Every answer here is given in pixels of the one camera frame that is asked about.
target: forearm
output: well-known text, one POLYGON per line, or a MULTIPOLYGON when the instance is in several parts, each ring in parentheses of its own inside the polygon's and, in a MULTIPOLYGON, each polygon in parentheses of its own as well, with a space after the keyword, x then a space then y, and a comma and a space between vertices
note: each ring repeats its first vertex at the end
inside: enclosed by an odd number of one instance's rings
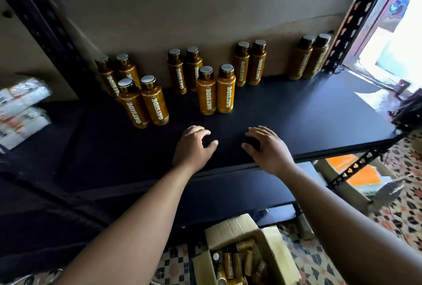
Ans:
POLYGON ((148 284, 191 175, 185 167, 171 169, 77 256, 58 284, 148 284))
POLYGON ((416 284, 422 278, 414 250, 328 188, 299 168, 283 181, 348 284, 416 284))

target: cardboard box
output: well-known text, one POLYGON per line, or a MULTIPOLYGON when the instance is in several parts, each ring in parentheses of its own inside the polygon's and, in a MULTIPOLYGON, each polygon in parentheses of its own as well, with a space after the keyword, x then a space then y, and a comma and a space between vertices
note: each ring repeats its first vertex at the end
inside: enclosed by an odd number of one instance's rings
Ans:
MULTIPOLYGON (((373 197, 368 198, 358 190, 356 190, 352 185, 347 183, 347 181, 340 186, 337 186, 337 191, 348 202, 350 205, 355 207, 361 213, 368 215, 371 212, 379 210, 382 206, 387 205, 389 202, 393 201, 399 195, 400 181, 397 176, 388 169, 379 159, 375 159, 370 162, 370 165, 375 167, 381 176, 390 176, 393 180, 391 183, 388 183, 389 186, 385 186, 373 197)), ((325 159, 318 160, 315 164, 317 171, 321 172, 327 182, 333 181, 339 174, 340 171, 337 171, 329 162, 325 159)))
POLYGON ((205 230, 208 251, 193 259, 198 285, 217 285, 210 251, 251 237, 255 240, 256 266, 261 257, 275 284, 296 285, 301 277, 290 251, 276 226, 259 229, 248 214, 225 220, 205 230))

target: plastic-wrapped package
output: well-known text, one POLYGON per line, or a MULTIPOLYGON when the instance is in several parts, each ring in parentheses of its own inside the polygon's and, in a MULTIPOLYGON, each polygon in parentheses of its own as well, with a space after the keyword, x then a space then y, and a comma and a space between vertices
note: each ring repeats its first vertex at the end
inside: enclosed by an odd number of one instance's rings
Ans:
POLYGON ((15 116, 0 121, 0 144, 7 149, 13 149, 50 123, 45 110, 29 107, 15 116))
POLYGON ((47 85, 35 78, 4 88, 0 90, 0 120, 17 115, 50 95, 47 85))

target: bottle cap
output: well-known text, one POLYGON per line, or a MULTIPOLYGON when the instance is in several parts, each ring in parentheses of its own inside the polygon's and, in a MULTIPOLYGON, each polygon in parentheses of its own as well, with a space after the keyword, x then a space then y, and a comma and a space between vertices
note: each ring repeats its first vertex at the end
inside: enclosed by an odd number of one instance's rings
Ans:
POLYGON ((319 34, 314 42, 314 47, 324 47, 330 42, 331 36, 329 34, 319 34))
POLYGON ((129 64, 129 55, 128 54, 119 54, 116 56, 116 60, 122 64, 123 66, 126 66, 129 64))
POLYGON ((236 45, 235 53, 237 54, 246 54, 249 50, 249 43, 248 42, 238 42, 236 45))
POLYGON ((110 68, 110 59, 107 55, 101 55, 95 59, 98 68, 110 68))
POLYGON ((138 90, 138 88, 135 86, 133 79, 130 78, 124 78, 119 80, 117 85, 119 86, 119 91, 125 94, 133 93, 138 90))
POLYGON ((252 50, 255 53, 261 53, 265 49, 266 45, 267 45, 267 42, 265 40, 258 39, 254 42, 254 46, 252 47, 252 50))
POLYGON ((298 48, 306 50, 312 46, 315 37, 312 35, 304 35, 299 41, 298 48))
POLYGON ((153 75, 147 75, 140 79, 140 87, 143 90, 151 90, 156 86, 156 78, 153 75))
POLYGON ((168 51, 168 59, 174 60, 174 61, 179 61, 180 60, 180 49, 173 48, 173 49, 169 50, 168 51))
POLYGON ((211 66, 203 66, 199 69, 198 78, 203 80, 209 80, 213 77, 213 69, 211 66))
POLYGON ((234 67, 230 64, 223 64, 220 66, 219 75, 223 78, 230 78, 234 74, 234 67))
POLYGON ((186 57, 187 58, 198 58, 199 55, 199 49, 198 47, 188 47, 186 50, 186 57))

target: person's right hand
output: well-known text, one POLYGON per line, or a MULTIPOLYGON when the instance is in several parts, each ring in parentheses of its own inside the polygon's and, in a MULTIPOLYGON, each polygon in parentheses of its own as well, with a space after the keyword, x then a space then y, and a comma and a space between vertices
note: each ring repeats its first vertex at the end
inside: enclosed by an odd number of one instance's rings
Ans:
POLYGON ((245 135, 260 141, 261 151, 246 143, 242 144, 242 148, 267 173, 283 179, 298 168, 286 144, 271 129, 264 126, 250 127, 245 135))

